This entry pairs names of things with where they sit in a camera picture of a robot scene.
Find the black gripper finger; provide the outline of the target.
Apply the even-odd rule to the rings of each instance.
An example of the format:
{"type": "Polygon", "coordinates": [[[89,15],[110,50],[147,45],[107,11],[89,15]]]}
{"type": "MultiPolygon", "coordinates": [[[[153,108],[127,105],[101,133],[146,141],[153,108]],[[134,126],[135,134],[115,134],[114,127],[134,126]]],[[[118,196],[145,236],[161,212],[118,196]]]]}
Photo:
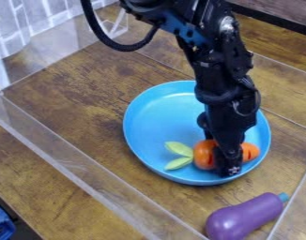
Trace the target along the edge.
{"type": "Polygon", "coordinates": [[[221,177],[232,177],[241,174],[244,163],[242,148],[229,151],[225,155],[220,147],[214,149],[214,168],[221,177]]]}
{"type": "Polygon", "coordinates": [[[209,126],[209,122],[208,122],[208,115],[205,112],[197,117],[197,124],[204,130],[205,138],[208,140],[212,140],[214,138],[214,135],[210,130],[210,126],[209,126]]]}

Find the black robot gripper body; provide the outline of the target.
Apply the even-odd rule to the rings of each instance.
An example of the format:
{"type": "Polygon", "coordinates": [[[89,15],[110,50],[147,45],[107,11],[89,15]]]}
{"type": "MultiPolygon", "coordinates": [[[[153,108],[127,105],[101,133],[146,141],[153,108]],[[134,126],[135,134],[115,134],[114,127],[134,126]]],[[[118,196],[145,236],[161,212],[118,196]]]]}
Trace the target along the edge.
{"type": "Polygon", "coordinates": [[[206,129],[216,139],[218,148],[226,157],[241,155],[245,132],[256,123],[256,114],[261,104],[261,94],[250,76],[237,80],[234,86],[221,95],[194,88],[195,97],[205,104],[206,129]]]}

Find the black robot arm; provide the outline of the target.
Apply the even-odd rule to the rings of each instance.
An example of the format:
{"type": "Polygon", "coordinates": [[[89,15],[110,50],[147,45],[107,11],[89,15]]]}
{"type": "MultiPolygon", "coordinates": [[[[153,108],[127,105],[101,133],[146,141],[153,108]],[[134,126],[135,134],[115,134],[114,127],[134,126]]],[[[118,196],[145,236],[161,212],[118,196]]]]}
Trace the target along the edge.
{"type": "Polygon", "coordinates": [[[217,173],[242,170],[245,133],[256,125],[261,94],[248,75],[254,54],[240,35],[226,0],[121,0],[134,17],[173,33],[194,69],[194,93],[205,104],[197,123],[217,143],[217,173]]]}

